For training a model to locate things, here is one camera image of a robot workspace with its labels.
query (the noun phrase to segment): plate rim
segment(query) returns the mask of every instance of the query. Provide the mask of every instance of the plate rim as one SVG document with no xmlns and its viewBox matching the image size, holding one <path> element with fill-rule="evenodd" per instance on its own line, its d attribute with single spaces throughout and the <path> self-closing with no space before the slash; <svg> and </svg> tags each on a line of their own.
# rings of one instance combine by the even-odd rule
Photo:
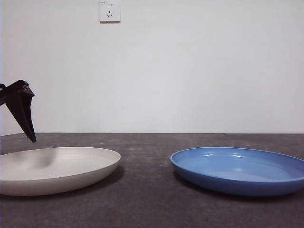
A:
<svg viewBox="0 0 304 228">
<path fill-rule="evenodd" d="M 299 177 L 299 178 L 293 178 L 293 179 L 270 180 L 270 181 L 269 180 L 268 181 L 256 181 L 256 180 L 251 180 L 250 181 L 250 180 L 239 180 L 239 179 L 233 179 L 233 178 L 222 178 L 222 177 L 215 176 L 215 175 L 206 175 L 204 173 L 199 173 L 199 172 L 196 172 L 196 171 L 191 171 L 191 170 L 185 169 L 185 168 L 181 167 L 180 165 L 178 165 L 173 160 L 173 156 L 175 154 L 177 154 L 177 153 L 180 153 L 180 152 L 183 152 L 183 151 L 187 151 L 187 150 L 203 149 L 203 148 L 224 148 L 224 149 L 230 148 L 230 149 L 242 149 L 242 150 L 267 152 L 267 153 L 271 153 L 271 154 L 279 154 L 281 156 L 286 156 L 286 157 L 298 160 L 298 161 L 302 162 L 303 165 L 304 165 L 304 160 L 296 158 L 296 157 L 293 157 L 293 156 L 290 156 L 290 155 L 286 155 L 286 154 L 283 154 L 283 153 L 277 153 L 277 152 L 265 151 L 265 150 L 259 150 L 259 149 L 250 149 L 250 148 L 241 148 L 241 147 L 225 147 L 225 146 L 194 147 L 194 148 L 188 148 L 188 149 L 180 150 L 180 151 L 177 151 L 177 152 L 173 153 L 170 156 L 170 161 L 172 162 L 173 165 L 179 167 L 182 170 L 185 170 L 185 171 L 188 171 L 188 172 L 192 172 L 192 173 L 195 173 L 195 174 L 198 174 L 198 175 L 201 175 L 201 176 L 205 176 L 205 177 L 212 177 L 212 178 L 217 178 L 217 179 L 221 179 L 221 180 L 228 180 L 228 181 L 241 181 L 241 182 L 247 182 L 247 183 L 286 183 L 286 182 L 296 182 L 296 181 L 303 181 L 304 180 L 304 176 Z"/>
<path fill-rule="evenodd" d="M 113 150 L 110 150 L 110 149 L 106 149 L 106 148 L 92 147 L 92 146 L 91 146 L 91 147 L 86 147 L 86 146 L 61 146 L 61 147 L 44 147 L 44 148 L 38 148 L 38 149 L 32 149 L 32 150 L 25 150 L 25 151 L 17 151 L 17 152 L 2 154 L 2 155 L 0 155 L 0 161 L 1 161 L 1 157 L 2 157 L 2 156 L 14 154 L 14 153 L 21 153 L 21 152 L 27 152 L 27 151 L 36 151 L 36 150 L 42 150 L 42 149 L 59 149 L 59 148 L 94 148 L 94 149 L 103 149 L 103 150 L 115 152 L 115 153 L 118 155 L 118 159 L 117 159 L 114 163 L 112 163 L 112 164 L 110 164 L 110 165 L 107 165 L 107 166 L 105 166 L 105 167 L 102 167 L 102 168 L 99 168 L 99 169 L 96 169 L 96 170 L 92 170 L 92 171 L 88 171 L 88 172 L 73 174 L 73 175 L 66 175 L 66 176 L 53 177 L 53 178 L 30 179 L 30 180 L 3 180 L 2 178 L 0 178 L 0 182 L 41 181 L 41 180 L 44 181 L 44 180 L 53 180 L 53 179 L 58 179 L 58 178 L 74 177 L 74 176 L 83 175 L 83 174 L 88 174 L 88 173 L 91 173 L 91 172 L 95 172 L 95 171 L 98 171 L 98 170 L 101 170 L 101 169 L 110 167 L 110 166 L 112 166 L 112 165 L 117 164 L 117 163 L 120 161 L 120 159 L 121 159 L 120 153 L 118 153 L 118 152 L 116 152 L 116 151 L 113 151 Z"/>
</svg>

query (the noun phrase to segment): blue plate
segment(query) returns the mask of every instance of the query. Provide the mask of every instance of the blue plate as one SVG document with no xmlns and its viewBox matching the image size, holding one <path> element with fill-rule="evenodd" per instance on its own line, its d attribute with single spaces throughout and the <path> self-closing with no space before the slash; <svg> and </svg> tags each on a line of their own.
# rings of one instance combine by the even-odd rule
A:
<svg viewBox="0 0 304 228">
<path fill-rule="evenodd" d="M 170 160 L 180 176 L 218 192 L 278 196 L 304 187 L 304 161 L 280 153 L 201 147 L 176 152 Z"/>
</svg>

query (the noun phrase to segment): electrical outlet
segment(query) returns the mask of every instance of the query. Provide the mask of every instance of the electrical outlet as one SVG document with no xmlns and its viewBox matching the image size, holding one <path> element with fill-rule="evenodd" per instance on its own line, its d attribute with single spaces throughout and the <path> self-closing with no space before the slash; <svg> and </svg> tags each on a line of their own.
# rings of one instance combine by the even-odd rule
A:
<svg viewBox="0 0 304 228">
<path fill-rule="evenodd" d="M 120 22 L 120 0 L 100 0 L 99 21 Z"/>
</svg>

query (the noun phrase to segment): white wall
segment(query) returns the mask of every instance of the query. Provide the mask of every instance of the white wall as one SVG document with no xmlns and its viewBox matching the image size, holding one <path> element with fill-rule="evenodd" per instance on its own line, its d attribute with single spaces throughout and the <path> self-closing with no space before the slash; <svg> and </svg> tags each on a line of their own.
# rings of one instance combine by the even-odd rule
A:
<svg viewBox="0 0 304 228">
<path fill-rule="evenodd" d="M 2 0 L 2 82 L 36 132 L 304 133 L 304 1 Z M 20 133 L 2 112 L 2 134 Z"/>
</svg>

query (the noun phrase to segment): table surface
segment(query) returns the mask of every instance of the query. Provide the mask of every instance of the table surface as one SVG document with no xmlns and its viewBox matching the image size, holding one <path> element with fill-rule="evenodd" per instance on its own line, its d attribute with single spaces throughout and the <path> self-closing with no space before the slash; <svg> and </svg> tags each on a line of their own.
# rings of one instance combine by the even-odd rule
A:
<svg viewBox="0 0 304 228">
<path fill-rule="evenodd" d="M 90 146 L 115 150 L 118 168 L 89 187 L 37 197 L 0 196 L 1 228 L 300 228 L 304 190 L 271 198 L 212 192 L 173 171 L 170 155 L 203 146 L 261 149 L 304 159 L 304 134 L 37 133 L 1 137 L 1 154 Z"/>
</svg>

